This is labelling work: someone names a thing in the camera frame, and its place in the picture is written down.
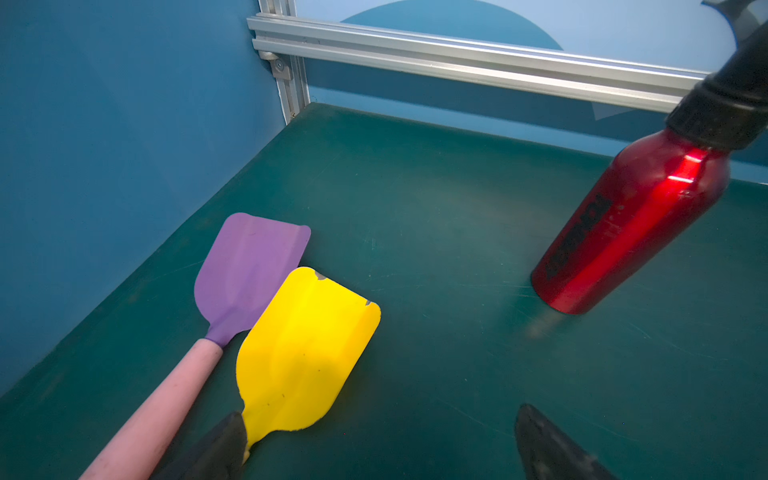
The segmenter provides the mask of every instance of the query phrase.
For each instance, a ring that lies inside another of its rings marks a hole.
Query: spatula head
[[[206,338],[224,347],[253,328],[309,241],[307,226],[230,215],[194,284],[197,308],[210,323]]]
[[[237,356],[248,448],[322,418],[380,319],[375,303],[311,268],[294,270]]]

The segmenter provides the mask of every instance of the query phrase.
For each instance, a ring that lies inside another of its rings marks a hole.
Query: red water bottle
[[[768,23],[667,117],[625,148],[592,187],[531,275],[563,313],[586,313],[711,207],[729,154],[768,124]]]

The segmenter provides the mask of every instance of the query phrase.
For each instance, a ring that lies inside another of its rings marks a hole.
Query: pink handle
[[[81,480],[146,480],[192,408],[223,351],[200,339],[112,437]]]

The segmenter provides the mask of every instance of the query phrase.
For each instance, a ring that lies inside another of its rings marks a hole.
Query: green table surface
[[[311,226],[302,264],[382,309],[330,412],[245,478],[524,478],[523,402],[620,478],[768,478],[768,187],[562,316],[528,276],[609,160],[310,105],[0,400],[0,478],[77,478],[205,335],[193,284],[235,212]],[[244,336],[164,462],[242,409]]]

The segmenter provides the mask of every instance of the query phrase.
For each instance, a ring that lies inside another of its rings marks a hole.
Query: purple spatula
[[[176,435],[222,348],[251,329],[298,265],[310,228],[230,215],[197,274],[194,297],[208,334],[125,422],[81,478],[146,480]]]

